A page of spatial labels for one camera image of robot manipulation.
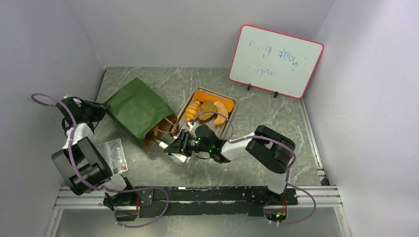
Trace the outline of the fake croissant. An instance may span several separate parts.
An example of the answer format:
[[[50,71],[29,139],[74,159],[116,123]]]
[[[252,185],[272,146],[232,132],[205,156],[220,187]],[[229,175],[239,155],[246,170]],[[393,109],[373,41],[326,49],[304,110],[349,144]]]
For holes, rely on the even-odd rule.
[[[200,105],[201,105],[200,101],[195,101],[186,108],[185,110],[186,123],[188,123],[191,119],[193,119],[197,115],[197,111]]]

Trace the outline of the brown bread slice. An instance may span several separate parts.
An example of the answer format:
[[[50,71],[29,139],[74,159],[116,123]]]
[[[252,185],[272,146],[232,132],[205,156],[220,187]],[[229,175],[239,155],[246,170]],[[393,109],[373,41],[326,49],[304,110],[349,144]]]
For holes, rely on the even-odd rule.
[[[200,106],[201,115],[199,116],[199,120],[210,119],[214,115],[214,112],[218,112],[216,105],[212,101],[205,101]]]

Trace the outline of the pale crescent fake bread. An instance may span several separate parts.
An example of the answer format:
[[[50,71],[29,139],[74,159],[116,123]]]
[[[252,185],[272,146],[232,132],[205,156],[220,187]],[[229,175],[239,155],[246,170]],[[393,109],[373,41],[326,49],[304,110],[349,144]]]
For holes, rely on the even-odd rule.
[[[214,124],[221,125],[226,122],[226,118],[228,117],[228,110],[222,102],[215,101],[213,104],[216,106],[217,112],[219,113],[214,120]]]

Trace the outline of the braided fake bread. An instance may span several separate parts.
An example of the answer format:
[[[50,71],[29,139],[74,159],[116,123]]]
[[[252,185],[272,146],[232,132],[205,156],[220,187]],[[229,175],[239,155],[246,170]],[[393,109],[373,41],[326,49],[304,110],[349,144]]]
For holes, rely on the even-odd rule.
[[[235,107],[235,102],[233,99],[227,98],[222,95],[216,95],[207,91],[198,90],[193,95],[194,101],[212,101],[212,102],[221,102],[224,104],[228,112],[232,112]]]

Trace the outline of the green paper bag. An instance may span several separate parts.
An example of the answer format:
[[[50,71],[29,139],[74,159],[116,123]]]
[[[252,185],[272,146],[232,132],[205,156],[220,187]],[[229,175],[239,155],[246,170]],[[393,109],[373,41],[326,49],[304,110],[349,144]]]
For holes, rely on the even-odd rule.
[[[144,148],[170,133],[178,119],[170,105],[139,78],[118,89],[105,104],[110,118]]]

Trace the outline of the metal tongs white handles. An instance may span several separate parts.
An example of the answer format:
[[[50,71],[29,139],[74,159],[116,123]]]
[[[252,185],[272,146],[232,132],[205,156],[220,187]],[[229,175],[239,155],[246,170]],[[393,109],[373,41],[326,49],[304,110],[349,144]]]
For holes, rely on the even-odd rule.
[[[154,142],[158,144],[160,148],[163,149],[164,153],[167,153],[169,156],[173,156],[179,159],[182,163],[185,163],[185,161],[189,158],[188,156],[185,156],[180,153],[179,151],[180,139],[179,138],[174,139],[170,144],[167,144],[158,138],[155,138]]]

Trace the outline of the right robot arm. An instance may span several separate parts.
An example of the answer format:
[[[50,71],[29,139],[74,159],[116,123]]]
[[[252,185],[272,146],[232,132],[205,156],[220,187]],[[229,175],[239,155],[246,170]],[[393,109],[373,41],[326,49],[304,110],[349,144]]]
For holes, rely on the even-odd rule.
[[[221,139],[207,125],[199,125],[194,132],[182,129],[169,145],[161,146],[165,153],[182,162],[195,153],[207,153],[218,163],[238,158],[254,158],[268,169],[267,199],[279,204],[286,197],[291,166],[295,163],[295,143],[282,134],[259,125],[256,130],[235,140]]]

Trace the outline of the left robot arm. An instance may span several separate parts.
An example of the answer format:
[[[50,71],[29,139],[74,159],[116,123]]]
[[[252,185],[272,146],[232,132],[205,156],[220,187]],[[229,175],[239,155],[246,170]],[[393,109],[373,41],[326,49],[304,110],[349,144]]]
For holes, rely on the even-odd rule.
[[[78,196],[96,189],[108,192],[124,205],[136,201],[137,191],[127,178],[114,174],[106,159],[91,139],[98,123],[105,117],[109,105],[68,97],[56,104],[64,115],[62,127],[66,135],[63,148],[51,158],[68,187]]]

